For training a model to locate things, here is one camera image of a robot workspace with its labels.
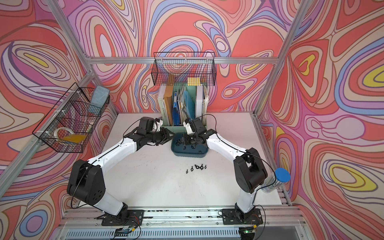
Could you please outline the teal plastic storage tray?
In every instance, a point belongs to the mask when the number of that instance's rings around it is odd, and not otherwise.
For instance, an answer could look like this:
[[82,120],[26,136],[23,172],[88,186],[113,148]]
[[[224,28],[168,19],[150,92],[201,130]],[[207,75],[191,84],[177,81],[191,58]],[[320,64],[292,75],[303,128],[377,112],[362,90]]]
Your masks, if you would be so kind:
[[171,151],[177,157],[190,157],[190,158],[203,158],[208,153],[209,149],[206,146],[186,146],[183,143],[176,145],[178,139],[182,140],[183,134],[186,133],[177,133],[174,135],[174,138],[171,143]]

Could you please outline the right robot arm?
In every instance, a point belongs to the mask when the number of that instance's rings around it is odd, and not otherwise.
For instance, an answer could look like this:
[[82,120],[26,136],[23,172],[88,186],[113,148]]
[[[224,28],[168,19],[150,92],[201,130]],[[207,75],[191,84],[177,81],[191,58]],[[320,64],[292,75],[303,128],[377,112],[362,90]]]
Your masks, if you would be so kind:
[[257,191],[268,177],[259,152],[254,148],[241,148],[212,130],[201,135],[184,134],[183,139],[188,145],[205,146],[233,162],[236,182],[241,189],[234,216],[241,223],[250,220],[255,210]]

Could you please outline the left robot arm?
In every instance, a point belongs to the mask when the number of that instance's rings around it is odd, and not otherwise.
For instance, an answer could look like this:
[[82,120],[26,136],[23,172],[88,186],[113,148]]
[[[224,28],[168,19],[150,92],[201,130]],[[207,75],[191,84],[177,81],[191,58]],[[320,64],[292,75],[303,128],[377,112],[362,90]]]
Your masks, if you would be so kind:
[[85,204],[103,211],[107,223],[126,225],[130,218],[127,204],[108,193],[105,175],[115,165],[142,147],[163,145],[171,141],[174,133],[161,127],[157,132],[139,129],[124,135],[122,140],[107,151],[87,161],[73,164],[67,194]]

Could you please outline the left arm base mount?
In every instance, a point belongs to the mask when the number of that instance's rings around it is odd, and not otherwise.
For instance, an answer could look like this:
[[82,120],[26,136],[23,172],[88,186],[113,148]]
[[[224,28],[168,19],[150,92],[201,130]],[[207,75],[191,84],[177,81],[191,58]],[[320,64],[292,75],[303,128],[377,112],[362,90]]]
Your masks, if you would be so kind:
[[141,226],[144,219],[144,210],[123,209],[121,213],[114,216],[108,213],[97,217],[102,221],[102,226]]

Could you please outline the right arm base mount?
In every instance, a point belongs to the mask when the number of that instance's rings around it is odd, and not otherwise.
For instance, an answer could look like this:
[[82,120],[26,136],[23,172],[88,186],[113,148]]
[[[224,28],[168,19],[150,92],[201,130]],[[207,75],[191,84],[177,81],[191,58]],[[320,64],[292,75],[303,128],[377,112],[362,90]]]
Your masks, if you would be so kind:
[[224,225],[262,225],[264,223],[260,209],[253,208],[248,213],[239,209],[222,209],[221,217]]

